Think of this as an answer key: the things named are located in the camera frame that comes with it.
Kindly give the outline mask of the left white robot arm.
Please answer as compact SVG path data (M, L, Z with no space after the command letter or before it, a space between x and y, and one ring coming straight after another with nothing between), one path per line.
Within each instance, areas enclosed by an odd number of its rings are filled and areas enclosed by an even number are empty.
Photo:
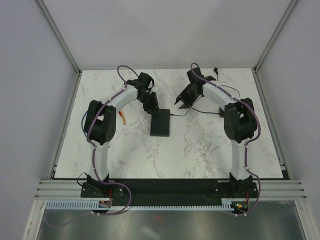
M108 151L116 133L117 114L131 102L138 100L143 110L150 115L159 115L158 99L152 88L151 77L127 80L114 95L101 101L89 103L83 130L91 145L91 170L86 182L81 184L82 198L106 198L113 184L109 180Z

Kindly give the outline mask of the black network switch box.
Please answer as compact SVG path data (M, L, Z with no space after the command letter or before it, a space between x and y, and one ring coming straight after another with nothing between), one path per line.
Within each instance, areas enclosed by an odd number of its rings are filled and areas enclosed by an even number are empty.
M171 112L169 109L160 109L159 115L151 116L150 136L169 137L170 136Z

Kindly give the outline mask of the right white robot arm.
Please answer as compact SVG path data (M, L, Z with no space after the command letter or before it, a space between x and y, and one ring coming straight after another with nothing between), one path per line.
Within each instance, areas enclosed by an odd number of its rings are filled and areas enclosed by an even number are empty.
M253 182L248 172L248 143L260 128L257 123L253 101L250 98L237 99L216 84L190 83L177 96L175 102L182 102L180 108L190 108L200 97L207 97L223 111L223 129L231 141L232 167L229 173L229 193L241 197Z

